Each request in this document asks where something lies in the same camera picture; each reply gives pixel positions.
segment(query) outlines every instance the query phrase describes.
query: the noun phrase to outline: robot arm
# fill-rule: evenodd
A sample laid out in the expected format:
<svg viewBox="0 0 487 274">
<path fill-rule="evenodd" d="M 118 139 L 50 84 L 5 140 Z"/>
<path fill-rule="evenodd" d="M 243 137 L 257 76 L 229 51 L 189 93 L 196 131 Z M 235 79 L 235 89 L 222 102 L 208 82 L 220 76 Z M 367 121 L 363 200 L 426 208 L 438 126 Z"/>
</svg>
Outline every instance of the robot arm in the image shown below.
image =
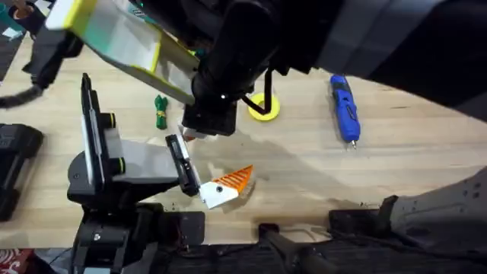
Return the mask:
<svg viewBox="0 0 487 274">
<path fill-rule="evenodd" d="M 169 13 L 157 16 L 163 8 L 155 2 L 139 6 L 161 25 L 173 23 Z M 190 11 L 189 3 L 198 8 Z M 234 102 L 248 102 L 245 94 L 266 69 L 355 75 L 487 120 L 471 103 L 484 91 L 487 72 L 485 2 L 182 0 L 178 10 L 186 20 L 167 28 L 175 35 L 214 19 L 180 36 L 189 45 L 212 44 L 193 79 L 196 103 L 186 106 L 183 118 L 199 132 L 233 133 Z"/>
</svg>

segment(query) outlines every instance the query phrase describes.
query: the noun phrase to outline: green toy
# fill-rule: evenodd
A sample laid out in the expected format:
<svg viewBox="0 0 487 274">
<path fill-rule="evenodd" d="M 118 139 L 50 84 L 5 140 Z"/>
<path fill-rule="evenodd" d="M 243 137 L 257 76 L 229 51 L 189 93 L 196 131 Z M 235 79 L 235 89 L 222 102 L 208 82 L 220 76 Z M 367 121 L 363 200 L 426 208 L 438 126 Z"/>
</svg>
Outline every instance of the green toy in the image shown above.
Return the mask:
<svg viewBox="0 0 487 274">
<path fill-rule="evenodd" d="M 158 95 L 155 98 L 154 103 L 155 108 L 157 109 L 157 121 L 155 123 L 155 126 L 158 129 L 167 129 L 166 109 L 169 101 L 166 97 L 162 98 L 160 95 Z"/>
</svg>

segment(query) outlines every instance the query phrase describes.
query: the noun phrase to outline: wooden tabletop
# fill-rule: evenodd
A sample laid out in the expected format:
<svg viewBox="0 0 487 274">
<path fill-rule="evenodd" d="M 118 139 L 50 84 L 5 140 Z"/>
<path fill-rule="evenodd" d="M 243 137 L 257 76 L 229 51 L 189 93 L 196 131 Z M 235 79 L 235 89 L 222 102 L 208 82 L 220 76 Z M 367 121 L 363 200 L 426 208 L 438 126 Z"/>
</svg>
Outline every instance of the wooden tabletop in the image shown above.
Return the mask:
<svg viewBox="0 0 487 274">
<path fill-rule="evenodd" d="M 21 69 L 31 47 L 32 41 L 25 38 L 0 88 L 1 96 L 30 86 L 30 76 Z M 24 107 L 0 110 L 2 123 L 24 123 L 45 135 L 13 219 L 0 224 L 0 248 L 72 245 L 81 207 L 66 198 L 67 170 L 83 149 L 82 72 L 90 75 L 101 109 L 115 112 L 124 139 L 164 145 L 164 137 L 177 130 L 182 104 L 171 100 L 169 129 L 156 129 L 158 92 L 85 47 L 79 58 L 64 62 L 43 97 Z M 209 244 L 254 241 L 261 222 L 279 223 L 295 240 L 317 241 L 325 237 L 330 209 L 374 207 L 391 194 L 423 193 L 486 166 L 487 124 L 357 78 L 349 81 L 362 134 L 357 151 L 345 149 L 328 79 L 323 71 L 275 75 L 273 90 L 281 102 L 276 119 L 258 122 L 240 104 L 237 131 L 231 137 L 189 144 L 203 180 L 253 164 L 257 180 L 245 199 L 211 211 L 198 197 L 189 198 L 179 189 L 149 200 L 169 210 L 204 211 Z M 256 86 L 263 89 L 261 81 Z"/>
</svg>

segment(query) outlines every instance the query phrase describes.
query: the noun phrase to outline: yellow object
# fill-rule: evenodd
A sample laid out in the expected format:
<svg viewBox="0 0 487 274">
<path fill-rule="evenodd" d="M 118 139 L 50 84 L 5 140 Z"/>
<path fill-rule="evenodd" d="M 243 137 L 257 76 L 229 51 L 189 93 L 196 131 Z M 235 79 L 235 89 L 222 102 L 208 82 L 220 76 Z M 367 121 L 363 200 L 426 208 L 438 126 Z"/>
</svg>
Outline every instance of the yellow object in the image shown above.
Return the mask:
<svg viewBox="0 0 487 274">
<path fill-rule="evenodd" d="M 110 113 L 110 125 L 112 126 L 112 128 L 115 127 L 115 125 L 113 124 L 113 113 Z"/>
<path fill-rule="evenodd" d="M 259 105 L 264 101 L 264 93 L 255 94 L 250 99 L 256 105 Z M 266 115 L 262 115 L 262 114 L 256 112 L 252 107 L 249 107 L 250 115 L 259 121 L 270 121 L 270 120 L 276 118 L 277 115 L 279 114 L 280 109 L 281 109 L 281 104 L 277 100 L 277 97 L 274 96 L 274 94 L 272 95 L 271 101 L 272 101 L 271 102 L 272 108 L 271 108 L 270 113 L 267 113 Z"/>
<path fill-rule="evenodd" d="M 253 165 L 214 179 L 213 182 L 236 189 L 239 193 L 249 183 Z"/>
<path fill-rule="evenodd" d="M 123 159 L 119 158 L 119 163 L 120 163 L 120 173 L 124 174 L 125 173 L 125 165 L 123 163 Z"/>
</svg>

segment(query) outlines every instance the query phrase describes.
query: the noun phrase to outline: wire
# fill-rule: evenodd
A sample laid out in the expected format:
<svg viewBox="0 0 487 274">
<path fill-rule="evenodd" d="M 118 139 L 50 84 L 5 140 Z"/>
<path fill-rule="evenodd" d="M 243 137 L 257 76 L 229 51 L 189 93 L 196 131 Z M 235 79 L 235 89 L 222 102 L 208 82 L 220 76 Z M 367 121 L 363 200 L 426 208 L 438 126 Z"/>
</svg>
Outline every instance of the wire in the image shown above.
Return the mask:
<svg viewBox="0 0 487 274">
<path fill-rule="evenodd" d="M 357 241 L 369 241 L 376 244 L 383 245 L 385 247 L 393 248 L 395 250 L 407 251 L 411 253 L 420 253 L 429 256 L 435 256 L 442 259 L 450 259 L 450 260 L 470 260 L 476 261 L 477 263 L 485 262 L 486 257 L 483 255 L 474 255 L 474 254 L 465 254 L 465 253 L 445 253 L 445 252 L 436 252 L 431 250 L 422 249 L 419 247 L 408 247 L 403 244 L 395 244 L 390 241 L 377 239 L 374 237 L 368 237 L 363 235 L 355 235 L 355 234 L 345 234 L 340 231 L 336 230 L 329 230 L 331 235 L 335 240 L 342 240 L 348 241 L 353 244 L 358 244 Z"/>
<path fill-rule="evenodd" d="M 19 107 L 37 99 L 38 97 L 41 97 L 43 93 L 44 89 L 35 84 L 27 90 L 21 91 L 17 94 L 0 97 L 0 108 L 8 109 L 12 107 Z"/>
<path fill-rule="evenodd" d="M 49 262 L 49 265 L 52 265 L 55 261 L 57 261 L 57 259 L 59 259 L 62 255 L 64 255 L 66 252 L 70 251 L 71 249 L 72 247 L 66 248 L 65 250 L 61 251 L 57 256 L 54 257 L 54 259 L 52 259 Z"/>
</svg>

